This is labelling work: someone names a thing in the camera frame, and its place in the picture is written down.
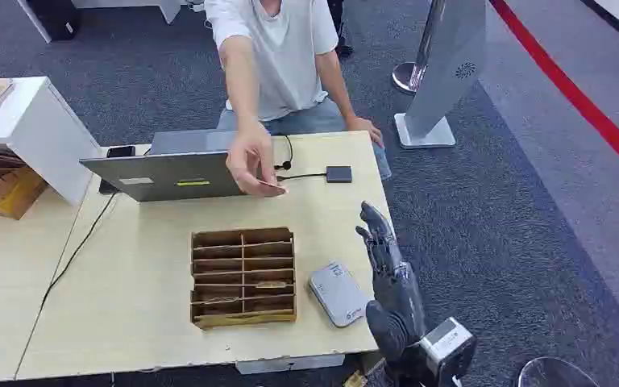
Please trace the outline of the person's left hand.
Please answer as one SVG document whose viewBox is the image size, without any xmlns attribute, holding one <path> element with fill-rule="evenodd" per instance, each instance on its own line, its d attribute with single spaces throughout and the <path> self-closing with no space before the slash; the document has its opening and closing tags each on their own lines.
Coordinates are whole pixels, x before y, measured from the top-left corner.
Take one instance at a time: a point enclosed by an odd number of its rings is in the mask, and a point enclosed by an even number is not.
<svg viewBox="0 0 619 387">
<path fill-rule="evenodd" d="M 384 148 L 383 135 L 371 120 L 359 116 L 351 116 L 345 119 L 345 122 L 348 131 L 366 131 L 374 144 Z"/>
</svg>

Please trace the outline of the person's right hand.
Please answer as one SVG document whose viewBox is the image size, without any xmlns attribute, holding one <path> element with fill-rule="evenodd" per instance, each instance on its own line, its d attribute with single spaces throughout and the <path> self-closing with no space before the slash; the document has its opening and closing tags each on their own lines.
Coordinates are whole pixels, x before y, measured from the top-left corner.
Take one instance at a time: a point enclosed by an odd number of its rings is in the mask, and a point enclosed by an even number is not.
<svg viewBox="0 0 619 387">
<path fill-rule="evenodd" d="M 237 186 L 246 194 L 272 198 L 286 193 L 276 179 L 271 136 L 254 119 L 238 122 L 226 166 Z"/>
</svg>

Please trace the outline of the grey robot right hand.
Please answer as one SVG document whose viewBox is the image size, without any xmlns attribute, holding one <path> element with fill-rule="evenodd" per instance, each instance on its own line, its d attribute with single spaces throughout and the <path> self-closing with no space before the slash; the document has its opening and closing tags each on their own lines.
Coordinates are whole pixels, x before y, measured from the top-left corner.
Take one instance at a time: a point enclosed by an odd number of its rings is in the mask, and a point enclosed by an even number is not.
<svg viewBox="0 0 619 387">
<path fill-rule="evenodd" d="M 403 258 L 388 220 L 363 201 L 357 226 L 372 266 L 374 298 L 366 306 L 370 332 L 387 361 L 397 361 L 426 334 L 422 297 L 410 263 Z"/>
</svg>

